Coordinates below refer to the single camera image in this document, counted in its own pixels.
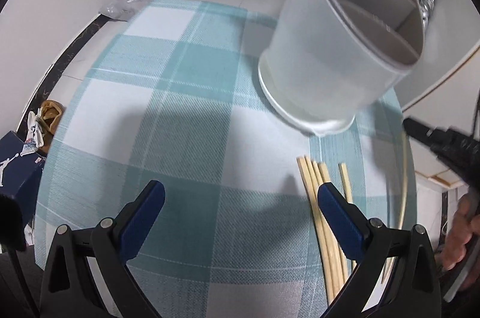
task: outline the table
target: table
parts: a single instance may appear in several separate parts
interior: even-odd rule
[[[322,263],[296,157],[325,161],[355,204],[395,225],[402,176],[393,90],[344,133],[287,125],[257,77],[276,20],[238,7],[155,0],[99,56],[49,152],[38,194],[35,258],[58,225],[95,226],[151,179],[166,202],[129,268],[163,317],[319,317]],[[409,154],[405,228],[416,220]]]

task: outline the wooden trim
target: wooden trim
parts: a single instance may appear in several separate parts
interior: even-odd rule
[[[440,86],[445,84],[450,78],[452,78],[452,76],[454,74],[456,74],[461,68],[463,68],[473,58],[473,56],[476,55],[476,53],[478,53],[479,50],[480,50],[480,45],[477,46],[477,48],[473,51],[473,53],[470,54],[470,56],[463,63],[461,63],[452,73],[450,73],[446,78],[444,78],[435,88],[429,90],[425,95],[423,95],[421,98],[419,98],[419,100],[417,100],[414,104],[412,104],[411,106],[408,106],[405,110],[403,110],[403,113],[407,112],[410,108],[416,106],[418,103],[420,103],[427,96],[430,96],[430,94],[433,91],[435,91]]]
[[[451,184],[448,181],[443,180],[441,177],[438,177],[438,176],[432,176],[430,177],[430,180],[436,181],[443,186],[447,186],[447,187],[451,186]]]
[[[430,177],[429,177],[429,176],[427,176],[426,174],[423,174],[422,172],[419,172],[419,171],[417,171],[417,170],[414,170],[414,172],[415,172],[416,174],[418,174],[418,175],[420,175],[420,176],[424,177],[424,178],[425,178],[425,179],[427,179],[427,180],[430,178]]]

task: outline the finger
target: finger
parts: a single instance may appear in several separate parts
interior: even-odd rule
[[[462,283],[460,287],[460,291],[469,288],[472,284],[474,284],[477,279],[480,277],[480,257],[477,258],[474,266],[470,270],[469,274],[467,275],[465,281]]]
[[[452,229],[450,230],[449,234],[460,244],[466,244],[472,238],[470,223],[463,215],[456,213],[453,217]]]
[[[457,213],[466,216],[470,209],[470,198],[468,194],[465,194],[458,201]]]
[[[443,267],[447,270],[452,269],[456,263],[463,260],[466,252],[464,245],[453,245],[450,249],[445,247],[445,250],[442,252]]]
[[[480,215],[476,215],[470,222],[470,229],[476,235],[480,236]]]

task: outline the metal screw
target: metal screw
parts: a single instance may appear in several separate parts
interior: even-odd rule
[[[372,219],[370,219],[370,224],[371,224],[373,227],[376,227],[377,229],[380,229],[380,228],[383,226],[383,222],[380,221],[380,219],[378,219],[378,218],[372,218]]]
[[[425,234],[426,230],[425,228],[420,225],[420,224],[416,224],[415,225],[415,231],[418,233],[418,234]]]
[[[57,233],[58,234],[65,234],[68,230],[68,227],[67,225],[65,224],[61,224],[58,228],[57,228]]]
[[[100,226],[104,229],[108,229],[112,225],[113,225],[113,219],[111,218],[104,218],[100,221]]]

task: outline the black cable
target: black cable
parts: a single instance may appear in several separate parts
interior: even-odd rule
[[[8,256],[10,257],[11,264],[13,269],[15,270],[15,274],[17,275],[18,282],[20,283],[20,287],[23,291],[23,295],[25,296],[25,300],[32,310],[33,315],[35,318],[40,317],[40,312],[38,311],[37,304],[32,297],[32,293],[28,288],[27,282],[25,280],[25,276],[23,275],[22,267],[20,266],[20,261],[18,260],[17,252],[14,249],[7,248]]]

